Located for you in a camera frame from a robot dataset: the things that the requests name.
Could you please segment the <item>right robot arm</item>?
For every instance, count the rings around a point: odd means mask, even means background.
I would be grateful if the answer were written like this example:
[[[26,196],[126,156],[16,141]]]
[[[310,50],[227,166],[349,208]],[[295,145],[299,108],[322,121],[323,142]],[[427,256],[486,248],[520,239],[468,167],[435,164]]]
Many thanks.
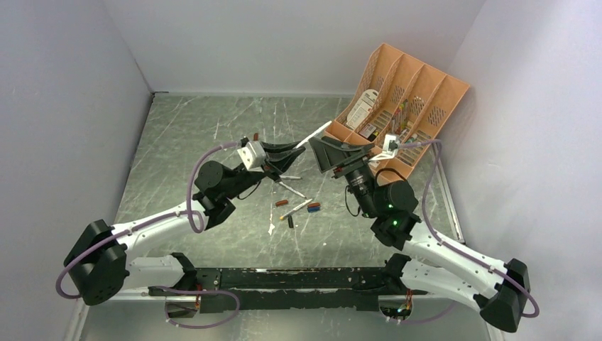
[[[309,143],[321,172],[346,180],[362,216],[373,221],[376,239],[398,250],[383,275],[389,293],[407,288],[446,295],[504,332],[517,332],[522,318],[538,316],[538,307],[525,312],[533,299],[526,264],[483,255],[438,232],[425,212],[416,215],[415,208],[425,209],[426,202],[417,200],[406,180],[378,184],[369,166],[372,144],[350,145],[330,137]]]

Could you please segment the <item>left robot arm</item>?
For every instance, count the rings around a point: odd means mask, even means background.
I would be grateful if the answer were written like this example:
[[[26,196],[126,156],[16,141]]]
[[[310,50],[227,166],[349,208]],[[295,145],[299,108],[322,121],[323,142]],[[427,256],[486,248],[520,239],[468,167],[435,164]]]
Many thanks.
[[[232,200],[267,178],[275,183],[305,151],[303,141],[270,144],[244,138],[206,151],[193,166],[184,202],[138,220],[89,223],[63,261],[57,294],[98,305],[117,293],[163,286],[185,296],[195,289],[196,269],[180,254],[147,257],[152,248],[224,222]]]

